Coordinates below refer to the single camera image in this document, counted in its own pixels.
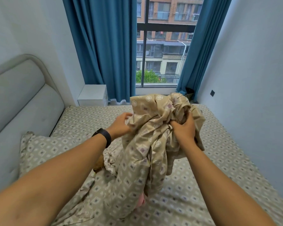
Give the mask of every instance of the bed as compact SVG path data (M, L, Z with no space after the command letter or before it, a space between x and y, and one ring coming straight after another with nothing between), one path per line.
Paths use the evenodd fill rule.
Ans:
M204 105L198 106L206 118L200 134L207 156L278 225L283 225L283 199L211 111ZM22 55L0 65L0 190L18 178L20 139L27 131L47 137L89 136L108 127L125 111L132 111L132 107L64 109L49 73L34 56ZM113 176L104 169L96 174L82 210L90 214L90 220L75 225L214 225L186 158L174 162L173 173L165 178L158 194L147 198L144 206L122 220L112 219L103 207L104 189L111 179ZM61 225L73 224L66 220Z

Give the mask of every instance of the forearm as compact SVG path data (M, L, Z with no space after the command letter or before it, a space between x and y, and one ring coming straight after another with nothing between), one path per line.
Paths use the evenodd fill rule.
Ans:
M105 137L95 135L34 168L2 191L0 225L49 225L84 183L105 146ZM42 217L35 221L37 215Z
M268 214L193 141L186 142L183 148L216 225L275 225Z

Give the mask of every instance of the black wristband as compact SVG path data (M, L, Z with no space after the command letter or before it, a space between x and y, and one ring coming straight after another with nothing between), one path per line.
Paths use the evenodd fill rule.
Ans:
M96 134L102 134L106 138L107 144L105 148L108 148L111 144L111 136L109 132L107 132L105 129L100 128L92 136L95 136Z

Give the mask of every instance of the left hand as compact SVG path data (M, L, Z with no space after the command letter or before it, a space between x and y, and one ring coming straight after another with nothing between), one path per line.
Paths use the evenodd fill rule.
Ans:
M125 124L125 120L127 120L132 115L133 115L132 113L122 113L115 119L112 125L110 125L106 129L106 131L111 136L111 141L131 131L130 127Z

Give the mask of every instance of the patterned bed sheet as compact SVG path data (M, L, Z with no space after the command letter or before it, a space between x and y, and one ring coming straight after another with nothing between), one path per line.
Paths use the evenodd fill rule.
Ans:
M276 224L283 225L283 199L212 112L204 105L198 106L206 118L200 132L206 155L254 198ZM123 112L132 112L132 107L70 106L63 112L51 136L90 135L99 128L107 128ZM69 220L63 225L215 225L186 158L175 160L173 173L166 176L158 194L147 198L145 205L122 220L111 218L103 206L104 190L111 179L113 176L106 170L96 174L82 210L90 214L90 220L76 224Z

